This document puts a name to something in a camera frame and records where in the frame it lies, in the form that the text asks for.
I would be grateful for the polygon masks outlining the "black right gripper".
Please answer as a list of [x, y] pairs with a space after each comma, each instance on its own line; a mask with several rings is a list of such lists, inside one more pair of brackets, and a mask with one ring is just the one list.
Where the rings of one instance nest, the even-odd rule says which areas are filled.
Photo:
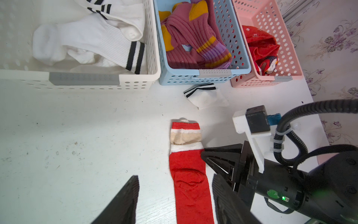
[[233, 185], [233, 191], [247, 207], [252, 207], [259, 168], [248, 141], [243, 144], [205, 148], [200, 156], [216, 174], [221, 175], [229, 185]]

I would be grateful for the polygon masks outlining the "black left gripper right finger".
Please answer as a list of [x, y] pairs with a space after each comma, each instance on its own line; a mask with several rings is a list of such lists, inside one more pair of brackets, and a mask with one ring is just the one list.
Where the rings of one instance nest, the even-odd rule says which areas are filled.
[[260, 223], [221, 175], [213, 176], [212, 188], [215, 213], [219, 224]]

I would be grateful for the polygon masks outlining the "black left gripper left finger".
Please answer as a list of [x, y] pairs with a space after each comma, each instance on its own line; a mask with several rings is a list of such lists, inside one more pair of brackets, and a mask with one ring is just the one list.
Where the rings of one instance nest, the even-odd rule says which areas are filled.
[[139, 178], [133, 175], [92, 224], [135, 224]]

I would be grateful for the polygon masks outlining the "plain red sock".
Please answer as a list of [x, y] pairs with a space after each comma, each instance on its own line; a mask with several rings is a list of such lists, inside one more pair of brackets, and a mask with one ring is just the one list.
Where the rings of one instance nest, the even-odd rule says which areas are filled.
[[170, 172], [178, 224], [213, 224], [213, 209], [202, 149], [171, 153]]

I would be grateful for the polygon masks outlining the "purple striped sock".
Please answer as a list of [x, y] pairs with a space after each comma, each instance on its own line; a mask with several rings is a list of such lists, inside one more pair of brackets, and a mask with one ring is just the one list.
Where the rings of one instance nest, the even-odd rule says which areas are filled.
[[162, 34], [172, 68], [227, 69], [232, 56], [214, 21], [213, 1], [181, 2], [163, 20]]

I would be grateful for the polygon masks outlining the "red snowflake sock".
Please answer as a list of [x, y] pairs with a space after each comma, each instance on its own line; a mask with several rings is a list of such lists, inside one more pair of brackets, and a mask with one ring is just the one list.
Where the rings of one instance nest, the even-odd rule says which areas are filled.
[[253, 26], [242, 26], [255, 70], [261, 76], [269, 76], [278, 64], [280, 45], [271, 34]]

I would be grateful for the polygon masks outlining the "purple yellow sock front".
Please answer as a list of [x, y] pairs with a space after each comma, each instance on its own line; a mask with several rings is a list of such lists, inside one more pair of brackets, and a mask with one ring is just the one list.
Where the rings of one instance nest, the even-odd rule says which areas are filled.
[[166, 51], [172, 51], [182, 45], [190, 45], [202, 54], [216, 41], [210, 32], [206, 1], [177, 3], [173, 6], [172, 12], [164, 15], [163, 18], [161, 28]]

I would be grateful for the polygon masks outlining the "small white ankle sock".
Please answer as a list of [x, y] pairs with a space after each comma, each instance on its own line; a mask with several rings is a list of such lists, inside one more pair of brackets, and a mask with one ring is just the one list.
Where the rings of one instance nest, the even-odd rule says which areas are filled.
[[92, 51], [83, 50], [75, 47], [68, 47], [67, 54], [77, 60], [80, 64], [93, 65], [96, 67], [115, 67], [118, 64], [106, 59], [105, 57]]

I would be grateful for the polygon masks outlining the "white sock with black stripes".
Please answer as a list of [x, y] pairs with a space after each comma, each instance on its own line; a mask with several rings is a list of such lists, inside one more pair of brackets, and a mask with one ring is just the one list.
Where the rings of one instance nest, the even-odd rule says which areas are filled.
[[119, 28], [130, 41], [139, 41], [144, 34], [145, 7], [142, 1], [75, 1], [107, 23]]

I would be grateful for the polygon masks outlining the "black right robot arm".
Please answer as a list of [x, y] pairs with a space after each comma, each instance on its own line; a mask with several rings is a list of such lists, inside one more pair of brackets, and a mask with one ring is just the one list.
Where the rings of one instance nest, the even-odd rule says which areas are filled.
[[358, 221], [358, 149], [341, 144], [308, 151], [291, 122], [321, 113], [358, 112], [355, 99], [325, 100], [268, 115], [263, 105], [233, 116], [243, 144], [206, 148], [202, 160], [214, 170], [215, 213], [220, 224], [257, 224], [250, 209], [255, 194], [269, 208], [286, 207], [319, 224]]

